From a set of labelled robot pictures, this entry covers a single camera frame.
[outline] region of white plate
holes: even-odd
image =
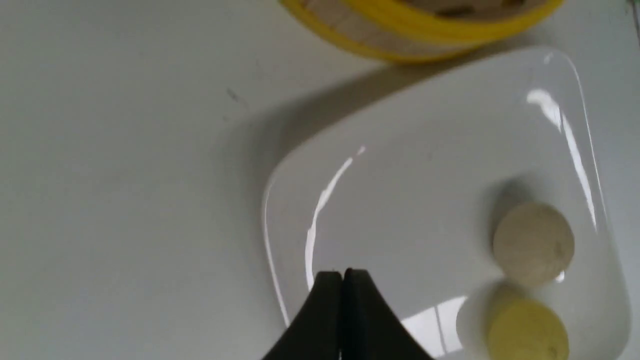
[[[531,296],[564,322],[570,359],[615,359],[629,334],[627,292],[580,84],[571,61],[547,48],[479,61],[394,94],[279,164],[263,225],[285,321],[314,273],[364,268],[432,356],[486,358],[480,309],[502,280],[492,224],[526,199],[564,213],[576,240],[564,279]]]

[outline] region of white round food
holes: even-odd
[[[528,202],[512,209],[493,235],[493,255],[510,279],[539,286],[567,269],[574,252],[571,227],[553,207]]]

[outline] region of white tabletop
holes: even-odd
[[[9,360],[258,359],[284,329],[259,207],[289,139],[452,66],[343,53],[275,1],[9,0],[0,44]],[[638,323],[630,6],[567,0],[476,56],[524,44],[557,47],[578,69]],[[294,131],[284,147],[283,128]],[[639,340],[634,329],[623,359]]]

